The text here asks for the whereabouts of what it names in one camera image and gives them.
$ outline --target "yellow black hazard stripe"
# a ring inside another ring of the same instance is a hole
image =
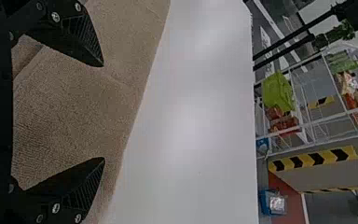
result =
[[[328,105],[334,102],[334,96],[327,96],[322,99],[319,99],[318,101],[312,102],[308,104],[309,109],[316,109],[318,107]]]
[[[268,163],[268,169],[272,173],[288,171],[297,168],[311,167],[317,165],[332,164],[339,161],[358,160],[353,146],[338,147],[324,151],[301,154],[287,157]]]
[[[303,192],[300,192],[300,193],[308,193],[308,194],[313,194],[313,193],[331,193],[331,192],[347,192],[347,191],[352,191],[352,190],[358,190],[358,187],[335,188],[335,189],[316,189],[316,190],[303,191]]]

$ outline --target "beige carpet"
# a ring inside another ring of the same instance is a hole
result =
[[[92,68],[23,38],[13,49],[14,156],[21,187],[93,157],[103,181],[84,223],[98,223],[112,199],[170,0],[89,0],[104,68]]]

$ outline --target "wire rack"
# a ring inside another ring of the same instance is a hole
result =
[[[347,65],[346,68],[350,69],[346,71],[355,74],[358,82],[358,47],[348,44],[326,49],[284,71],[293,89],[295,103],[295,110],[285,116],[296,118],[296,125],[271,130],[275,126],[266,115],[262,96],[255,98],[258,157],[358,137],[358,106],[348,105],[335,74],[338,71],[335,64],[342,60],[341,56],[357,63],[353,67]],[[299,69],[302,64],[310,62],[312,69],[307,73]],[[261,141],[266,143],[263,147],[259,144]]]

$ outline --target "blue container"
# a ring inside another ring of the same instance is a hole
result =
[[[287,197],[282,196],[279,191],[272,189],[260,190],[258,199],[261,212],[269,217],[280,217],[286,215]]]

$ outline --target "white wall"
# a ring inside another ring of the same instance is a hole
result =
[[[249,10],[172,0],[102,223],[257,223]]]
[[[337,0],[337,2],[342,3],[345,0]],[[316,0],[312,4],[304,7],[299,11],[301,17],[304,22],[308,23],[315,18],[324,14],[327,10],[330,9],[332,5],[336,3],[336,0]],[[338,26],[339,21],[335,16],[330,17],[329,19],[321,22],[320,24],[314,26],[310,29],[310,31],[316,35],[323,34],[330,31],[334,26]],[[356,37],[350,41],[350,43],[358,46],[358,32],[356,33]]]

